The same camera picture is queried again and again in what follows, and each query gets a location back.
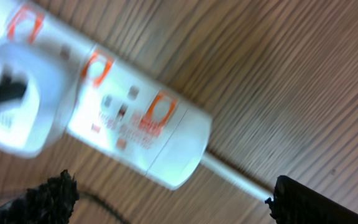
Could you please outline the white power strip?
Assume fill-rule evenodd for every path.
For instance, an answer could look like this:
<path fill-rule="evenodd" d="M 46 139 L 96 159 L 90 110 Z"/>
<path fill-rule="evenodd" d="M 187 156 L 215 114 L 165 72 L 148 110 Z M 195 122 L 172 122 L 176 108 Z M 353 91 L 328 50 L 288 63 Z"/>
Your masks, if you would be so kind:
<path fill-rule="evenodd" d="M 29 1 L 0 1 L 0 42 L 28 44 L 75 66 L 78 90 L 64 133 L 170 190 L 197 168 L 212 119 L 174 91 Z"/>

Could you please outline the white charger plug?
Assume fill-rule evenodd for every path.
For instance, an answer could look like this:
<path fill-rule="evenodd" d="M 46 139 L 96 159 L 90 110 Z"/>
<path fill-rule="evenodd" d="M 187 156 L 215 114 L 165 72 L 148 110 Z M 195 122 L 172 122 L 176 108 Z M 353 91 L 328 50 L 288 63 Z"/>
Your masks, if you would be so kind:
<path fill-rule="evenodd" d="M 0 150 L 33 158 L 59 140 L 78 81 L 66 60 L 28 44 L 0 42 Z"/>

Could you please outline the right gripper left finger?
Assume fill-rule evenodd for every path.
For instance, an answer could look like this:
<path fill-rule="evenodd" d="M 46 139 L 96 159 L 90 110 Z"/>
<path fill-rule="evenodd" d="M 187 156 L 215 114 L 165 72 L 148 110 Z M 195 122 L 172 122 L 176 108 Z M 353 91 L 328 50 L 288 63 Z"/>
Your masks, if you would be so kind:
<path fill-rule="evenodd" d="M 68 224 L 80 199 L 67 170 L 0 206 L 0 224 Z"/>

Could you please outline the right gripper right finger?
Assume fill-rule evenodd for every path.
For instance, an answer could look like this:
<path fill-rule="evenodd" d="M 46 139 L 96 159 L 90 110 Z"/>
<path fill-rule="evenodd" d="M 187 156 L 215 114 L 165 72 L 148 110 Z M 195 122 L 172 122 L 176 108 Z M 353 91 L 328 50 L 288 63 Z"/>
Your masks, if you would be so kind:
<path fill-rule="evenodd" d="M 265 204 L 277 224 L 358 224 L 357 213 L 285 175 Z"/>

